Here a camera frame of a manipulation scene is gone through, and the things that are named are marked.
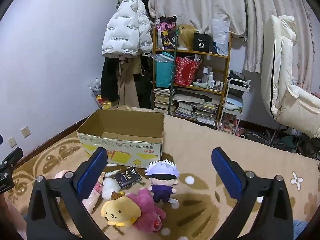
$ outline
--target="blonde wig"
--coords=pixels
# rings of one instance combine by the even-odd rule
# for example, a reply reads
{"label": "blonde wig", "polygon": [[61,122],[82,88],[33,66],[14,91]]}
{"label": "blonde wig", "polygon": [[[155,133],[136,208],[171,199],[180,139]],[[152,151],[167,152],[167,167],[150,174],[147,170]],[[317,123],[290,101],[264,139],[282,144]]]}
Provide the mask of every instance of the blonde wig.
{"label": "blonde wig", "polygon": [[188,24],[179,25],[179,44],[189,50],[193,50],[193,39],[197,30]]}

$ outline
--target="red gift bag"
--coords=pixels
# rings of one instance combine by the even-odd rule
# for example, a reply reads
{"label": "red gift bag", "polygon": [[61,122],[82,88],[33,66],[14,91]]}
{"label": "red gift bag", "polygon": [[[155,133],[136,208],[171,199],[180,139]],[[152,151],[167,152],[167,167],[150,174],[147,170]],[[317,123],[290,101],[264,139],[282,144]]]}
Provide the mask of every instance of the red gift bag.
{"label": "red gift bag", "polygon": [[199,66],[200,62],[195,62],[184,57],[177,57],[174,83],[181,86],[191,85]]}

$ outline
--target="yellow dog plush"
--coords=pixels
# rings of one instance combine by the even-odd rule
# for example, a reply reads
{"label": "yellow dog plush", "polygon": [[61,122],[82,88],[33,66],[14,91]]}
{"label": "yellow dog plush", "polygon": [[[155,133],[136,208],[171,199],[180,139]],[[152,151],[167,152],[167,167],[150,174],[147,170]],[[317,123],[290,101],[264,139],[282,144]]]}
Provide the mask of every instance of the yellow dog plush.
{"label": "yellow dog plush", "polygon": [[108,219],[110,226],[128,227],[141,216],[141,209],[130,198],[113,192],[111,200],[103,205],[101,216]]}

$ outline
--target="plush toy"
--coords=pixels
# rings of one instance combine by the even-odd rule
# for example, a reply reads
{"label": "plush toy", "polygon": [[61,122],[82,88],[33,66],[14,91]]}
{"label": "plush toy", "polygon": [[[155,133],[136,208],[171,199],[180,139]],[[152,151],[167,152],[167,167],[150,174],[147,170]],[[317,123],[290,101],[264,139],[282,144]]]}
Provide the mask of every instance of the plush toy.
{"label": "plush toy", "polygon": [[149,176],[152,183],[148,190],[154,193],[153,199],[156,203],[159,203],[160,200],[167,203],[170,195],[177,193],[172,186],[178,184],[179,171],[173,162],[168,160],[151,162],[147,166],[146,175]]}
{"label": "plush toy", "polygon": [[166,213],[155,206],[148,189],[142,188],[138,191],[138,195],[129,193],[126,196],[132,199],[141,209],[141,217],[137,219],[133,226],[142,231],[158,232],[162,227],[161,219],[165,219]]}
{"label": "plush toy", "polygon": [[113,192],[111,200],[103,205],[101,216],[108,219],[110,226],[129,227],[141,216],[141,210],[132,199]]}
{"label": "plush toy", "polygon": [[111,200],[111,195],[113,192],[120,192],[121,188],[119,187],[117,181],[112,178],[105,178],[103,181],[103,188],[101,196],[105,200]]}

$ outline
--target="chair base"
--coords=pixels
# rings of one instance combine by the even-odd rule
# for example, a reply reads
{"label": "chair base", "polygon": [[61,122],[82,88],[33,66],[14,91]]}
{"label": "chair base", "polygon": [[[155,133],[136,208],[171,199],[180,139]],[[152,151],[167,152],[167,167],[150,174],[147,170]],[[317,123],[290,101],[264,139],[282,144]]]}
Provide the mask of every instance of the chair base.
{"label": "chair base", "polygon": [[258,140],[254,140],[256,142],[265,144],[265,145],[273,147],[273,148],[287,148],[287,146],[285,144],[276,142],[276,138],[279,134],[280,127],[281,127],[281,124],[278,124],[278,127],[272,136],[271,136],[270,132],[267,130],[266,131],[267,137],[263,137],[257,133],[254,133],[254,132],[248,132],[245,134],[245,138],[248,139],[248,136],[249,137],[254,136],[254,137],[256,137],[256,139],[258,139]]}

